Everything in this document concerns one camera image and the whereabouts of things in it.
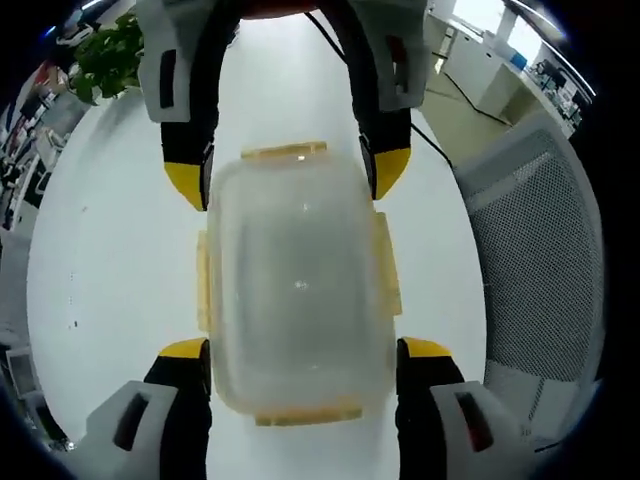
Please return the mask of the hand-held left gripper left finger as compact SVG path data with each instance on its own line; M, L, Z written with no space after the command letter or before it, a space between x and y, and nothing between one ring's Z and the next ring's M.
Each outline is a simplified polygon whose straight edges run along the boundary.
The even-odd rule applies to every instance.
M210 342L160 351L86 420L86 434L59 460L76 479L205 479L212 427Z

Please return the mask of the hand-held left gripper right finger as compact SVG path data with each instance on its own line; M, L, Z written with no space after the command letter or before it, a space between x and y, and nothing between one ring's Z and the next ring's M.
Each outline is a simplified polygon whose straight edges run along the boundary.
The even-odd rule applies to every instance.
M531 479L536 454L521 425L450 351L402 337L396 346L395 426L401 479Z

